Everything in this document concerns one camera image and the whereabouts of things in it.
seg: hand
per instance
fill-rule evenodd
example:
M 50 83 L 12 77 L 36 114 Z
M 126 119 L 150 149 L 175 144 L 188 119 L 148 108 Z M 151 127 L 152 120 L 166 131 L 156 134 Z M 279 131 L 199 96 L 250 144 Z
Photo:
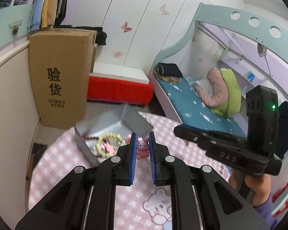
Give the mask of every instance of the hand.
M 236 190 L 238 183 L 236 180 L 236 170 L 231 169 L 232 175 L 230 176 L 228 183 Z M 255 191 L 254 198 L 252 200 L 252 206 L 258 207 L 264 204 L 271 193 L 271 177 L 268 174 L 263 174 L 261 177 L 254 177 L 246 175 L 245 184 Z

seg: silver bolt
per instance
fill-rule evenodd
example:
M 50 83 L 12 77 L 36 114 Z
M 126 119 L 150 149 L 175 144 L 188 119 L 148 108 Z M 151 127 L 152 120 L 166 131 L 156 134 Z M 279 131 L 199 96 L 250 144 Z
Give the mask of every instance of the silver bolt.
M 83 170 L 84 170 L 84 168 L 82 166 L 77 166 L 77 167 L 75 167 L 74 172 L 79 174 L 79 173 L 82 173 Z
M 172 162 L 175 161 L 175 157 L 173 157 L 173 156 L 167 156 L 167 157 L 165 158 L 165 161 L 167 161 L 167 162 L 169 162 L 169 163 L 172 163 Z
M 208 165 L 203 166 L 202 169 L 206 173 L 210 173 L 212 171 L 212 168 L 210 166 L 208 166 Z
M 121 160 L 121 158 L 119 156 L 114 156 L 111 158 L 111 162 L 113 163 L 118 163 Z

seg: round table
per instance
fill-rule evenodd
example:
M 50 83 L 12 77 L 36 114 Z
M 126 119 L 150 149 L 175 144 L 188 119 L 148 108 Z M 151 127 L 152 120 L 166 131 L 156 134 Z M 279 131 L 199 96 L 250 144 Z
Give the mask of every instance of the round table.
M 183 140 L 175 137 L 173 129 L 179 123 L 158 115 L 140 114 L 153 125 L 156 142 L 166 145 L 171 155 L 182 158 L 187 165 L 194 167 L 208 164 L 228 180 L 229 172 L 225 165 L 205 156 L 205 151 L 196 144 L 189 143 L 187 146 Z M 74 136 L 74 128 L 66 131 L 47 148 L 35 167 L 31 179 L 29 209 L 75 166 L 90 167 L 78 150 Z M 170 187 L 153 185 L 149 158 L 136 162 L 133 186 L 117 186 L 114 214 L 115 230 L 172 229 Z

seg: green blanket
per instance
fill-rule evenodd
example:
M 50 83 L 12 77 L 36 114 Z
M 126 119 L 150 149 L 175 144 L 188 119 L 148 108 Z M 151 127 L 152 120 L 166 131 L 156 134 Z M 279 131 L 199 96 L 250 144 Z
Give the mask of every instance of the green blanket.
M 231 69 L 222 69 L 221 75 L 228 89 L 228 101 L 211 110 L 220 116 L 231 117 L 238 113 L 241 107 L 241 90 Z

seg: mint green cabinet door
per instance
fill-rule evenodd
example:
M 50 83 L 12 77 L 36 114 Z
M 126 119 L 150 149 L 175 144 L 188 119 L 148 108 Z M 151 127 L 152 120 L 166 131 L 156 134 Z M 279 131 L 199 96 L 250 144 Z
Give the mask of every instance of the mint green cabinet door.
M 0 9 L 0 47 L 28 33 L 32 4 L 10 6 Z M 18 33 L 13 35 L 13 28 Z

